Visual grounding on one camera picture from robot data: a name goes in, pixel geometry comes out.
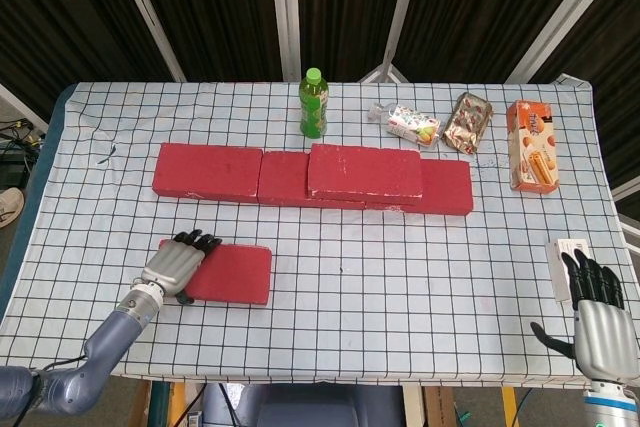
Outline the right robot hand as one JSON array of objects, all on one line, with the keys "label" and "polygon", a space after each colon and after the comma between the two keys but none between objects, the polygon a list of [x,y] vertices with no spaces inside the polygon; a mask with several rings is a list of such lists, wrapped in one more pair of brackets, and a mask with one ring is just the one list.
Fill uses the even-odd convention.
[{"label": "right robot hand", "polygon": [[573,340],[556,339],[536,322],[530,324],[532,332],[544,346],[573,360],[584,377],[630,383],[639,377],[639,348],[619,278],[579,249],[563,252],[561,259],[569,278]]}]

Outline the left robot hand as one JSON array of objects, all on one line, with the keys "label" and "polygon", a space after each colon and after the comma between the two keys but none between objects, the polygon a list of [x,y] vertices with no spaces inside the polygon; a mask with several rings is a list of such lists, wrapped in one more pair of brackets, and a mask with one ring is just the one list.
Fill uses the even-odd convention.
[{"label": "left robot hand", "polygon": [[186,286],[203,261],[222,243],[220,238],[203,234],[200,229],[180,232],[164,241],[147,262],[136,284],[155,284],[164,296],[175,297],[181,305],[191,305],[194,299]]}]

